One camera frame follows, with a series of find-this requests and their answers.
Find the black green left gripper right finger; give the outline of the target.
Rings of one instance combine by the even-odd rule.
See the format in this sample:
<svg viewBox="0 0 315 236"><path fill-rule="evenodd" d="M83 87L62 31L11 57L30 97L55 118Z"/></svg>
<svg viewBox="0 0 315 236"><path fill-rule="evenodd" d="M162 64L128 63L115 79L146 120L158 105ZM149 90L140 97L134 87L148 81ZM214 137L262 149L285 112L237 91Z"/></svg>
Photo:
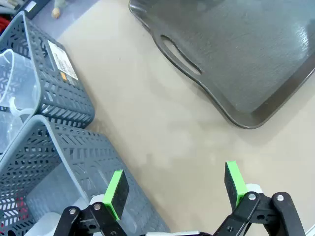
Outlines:
<svg viewBox="0 0 315 236"><path fill-rule="evenodd" d="M225 163L224 184L232 213L215 231L216 236L244 236L252 224L264 226L270 236L304 236L305 232L291 196L272 197L250 191L235 161Z"/></svg>

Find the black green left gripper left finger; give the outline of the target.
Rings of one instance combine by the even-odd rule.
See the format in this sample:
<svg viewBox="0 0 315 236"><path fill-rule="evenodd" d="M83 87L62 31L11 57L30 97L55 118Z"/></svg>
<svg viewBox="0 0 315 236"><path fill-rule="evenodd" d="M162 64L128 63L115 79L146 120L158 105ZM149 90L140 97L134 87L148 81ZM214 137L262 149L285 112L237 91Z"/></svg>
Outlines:
<svg viewBox="0 0 315 236"><path fill-rule="evenodd" d="M125 236L119 224L129 193L125 172L114 172L103 200L89 204L85 209L69 206L64 209L57 224L55 236Z"/></svg>

